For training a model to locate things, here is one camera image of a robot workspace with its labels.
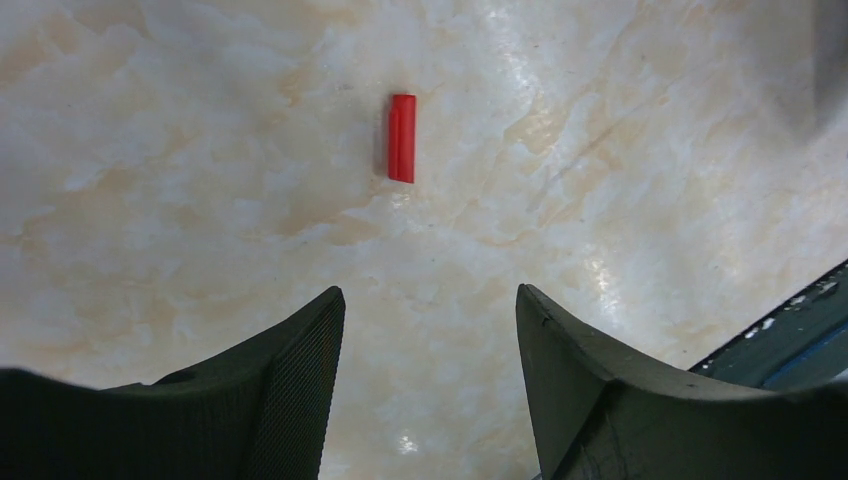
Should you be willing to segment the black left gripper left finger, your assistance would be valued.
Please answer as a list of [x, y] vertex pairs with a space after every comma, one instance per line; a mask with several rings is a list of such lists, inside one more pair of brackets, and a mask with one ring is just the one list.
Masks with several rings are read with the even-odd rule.
[[159, 381], [95, 390], [1, 372], [5, 479], [314, 479], [343, 339], [331, 287]]

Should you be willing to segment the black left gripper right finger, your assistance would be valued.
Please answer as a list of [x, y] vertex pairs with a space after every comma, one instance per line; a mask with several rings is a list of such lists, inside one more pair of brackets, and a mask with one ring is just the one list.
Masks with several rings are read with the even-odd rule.
[[790, 392], [680, 370], [586, 324], [538, 288], [517, 338], [546, 479], [843, 479], [847, 386]]

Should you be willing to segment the red marker cap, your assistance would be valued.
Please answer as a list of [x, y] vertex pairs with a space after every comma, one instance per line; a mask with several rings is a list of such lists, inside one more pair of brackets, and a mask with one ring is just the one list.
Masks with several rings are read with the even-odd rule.
[[391, 180], [415, 181], [417, 99], [411, 94], [393, 95], [388, 115], [387, 174]]

